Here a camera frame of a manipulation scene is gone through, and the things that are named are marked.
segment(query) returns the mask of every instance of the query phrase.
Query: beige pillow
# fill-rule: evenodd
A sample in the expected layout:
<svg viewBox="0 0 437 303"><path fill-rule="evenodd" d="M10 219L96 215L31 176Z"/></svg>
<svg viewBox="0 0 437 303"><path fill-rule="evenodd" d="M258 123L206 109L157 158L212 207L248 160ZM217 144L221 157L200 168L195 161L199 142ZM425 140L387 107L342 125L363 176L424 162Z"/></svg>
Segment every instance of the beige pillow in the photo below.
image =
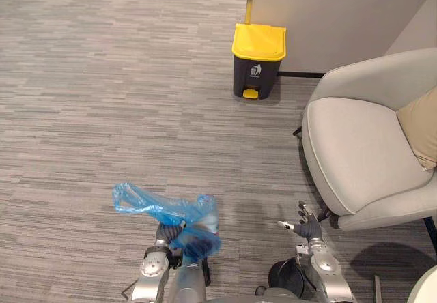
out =
<svg viewBox="0 0 437 303"><path fill-rule="evenodd" d="M397 112L410 146L425 169L437 162L437 86Z"/></svg>

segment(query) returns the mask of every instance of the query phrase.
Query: gray carpet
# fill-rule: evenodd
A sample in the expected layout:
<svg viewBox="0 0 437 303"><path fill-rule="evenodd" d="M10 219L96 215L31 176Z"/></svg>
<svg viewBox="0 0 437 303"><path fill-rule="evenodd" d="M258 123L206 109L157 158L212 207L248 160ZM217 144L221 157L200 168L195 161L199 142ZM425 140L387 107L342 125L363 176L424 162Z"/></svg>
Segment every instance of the gray carpet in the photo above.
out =
<svg viewBox="0 0 437 303"><path fill-rule="evenodd" d="M320 198L291 136L316 79L233 98L245 0L0 0L0 302L122 302L156 222L116 214L130 181L218 201L208 297L251 294L302 240L278 229ZM434 263L421 221L323 223L359 302L404 302Z"/></svg>

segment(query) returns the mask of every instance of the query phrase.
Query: gray wall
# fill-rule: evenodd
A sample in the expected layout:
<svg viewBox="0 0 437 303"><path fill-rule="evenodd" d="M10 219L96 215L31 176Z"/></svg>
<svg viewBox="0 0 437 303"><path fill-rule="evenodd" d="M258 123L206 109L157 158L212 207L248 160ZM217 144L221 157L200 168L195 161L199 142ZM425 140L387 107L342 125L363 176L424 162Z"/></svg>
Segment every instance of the gray wall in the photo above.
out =
<svg viewBox="0 0 437 303"><path fill-rule="evenodd" d="M282 71L326 72L386 53L435 46L436 2L253 0L251 22L287 27Z"/></svg>

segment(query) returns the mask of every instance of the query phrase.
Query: yellow foot pedal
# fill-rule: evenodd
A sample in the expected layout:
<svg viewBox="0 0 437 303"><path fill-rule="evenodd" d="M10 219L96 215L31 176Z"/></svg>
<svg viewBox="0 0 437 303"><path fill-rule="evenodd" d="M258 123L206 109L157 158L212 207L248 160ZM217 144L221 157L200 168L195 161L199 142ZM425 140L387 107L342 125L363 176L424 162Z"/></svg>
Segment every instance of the yellow foot pedal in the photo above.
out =
<svg viewBox="0 0 437 303"><path fill-rule="evenodd" d="M258 98L258 91L254 89L245 89L243 91L244 98L250 98L251 100L256 100Z"/></svg>

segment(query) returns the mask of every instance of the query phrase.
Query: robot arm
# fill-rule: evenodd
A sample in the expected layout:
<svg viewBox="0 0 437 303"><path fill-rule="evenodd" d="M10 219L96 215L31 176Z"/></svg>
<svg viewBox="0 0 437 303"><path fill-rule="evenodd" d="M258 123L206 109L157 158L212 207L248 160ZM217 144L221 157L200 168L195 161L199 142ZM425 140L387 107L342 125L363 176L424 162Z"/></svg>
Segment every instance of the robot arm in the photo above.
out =
<svg viewBox="0 0 437 303"><path fill-rule="evenodd" d="M341 273L341 266L333 256L322 237L322 229L309 206L299 202L299 214L303 221L300 225L291 225L283 221L278 223L289 231L306 238L307 245L296 247L296 262L305 276L320 292L325 303L351 302L356 300Z"/></svg>
<svg viewBox="0 0 437 303"><path fill-rule="evenodd" d="M161 303L163 301L164 287L169 279L169 269L180 263L179 259L173 257L169 244L182 230L183 226L159 224L155 245L149 247L144 254L140 275L129 302Z"/></svg>

